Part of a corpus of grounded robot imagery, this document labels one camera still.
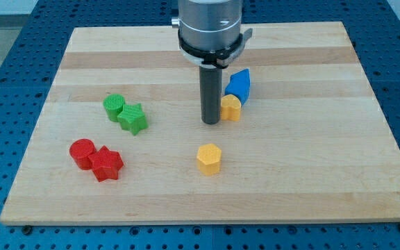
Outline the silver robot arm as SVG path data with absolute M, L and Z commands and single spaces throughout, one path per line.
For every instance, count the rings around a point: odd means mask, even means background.
M 242 54 L 253 29 L 241 30 L 241 0 L 178 0 L 178 45 L 191 63 L 225 69 Z

